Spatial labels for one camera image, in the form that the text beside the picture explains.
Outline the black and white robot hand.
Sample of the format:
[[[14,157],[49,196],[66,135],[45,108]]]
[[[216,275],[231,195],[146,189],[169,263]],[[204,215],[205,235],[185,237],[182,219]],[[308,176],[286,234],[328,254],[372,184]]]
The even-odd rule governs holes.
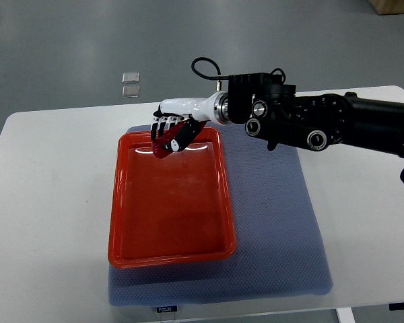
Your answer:
[[[175,98],[160,102],[153,113],[151,129],[155,126],[159,133],[169,129],[170,124],[183,122],[175,138],[164,148],[179,152],[187,148],[203,130],[207,122],[230,124],[228,116],[228,94],[225,91],[214,93],[208,98]]]

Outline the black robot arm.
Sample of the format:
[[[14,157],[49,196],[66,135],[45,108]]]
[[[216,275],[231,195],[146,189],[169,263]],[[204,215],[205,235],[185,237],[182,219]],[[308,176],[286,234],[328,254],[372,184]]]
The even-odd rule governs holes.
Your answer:
[[[355,92],[298,97],[279,67],[270,73],[204,75],[196,68],[201,61],[191,63],[196,75],[218,88],[228,83],[228,97],[214,110],[217,117],[243,124],[248,136],[267,142],[269,151],[279,144],[309,151],[344,144],[404,158],[402,103],[364,99]],[[400,179],[404,183],[404,168]]]

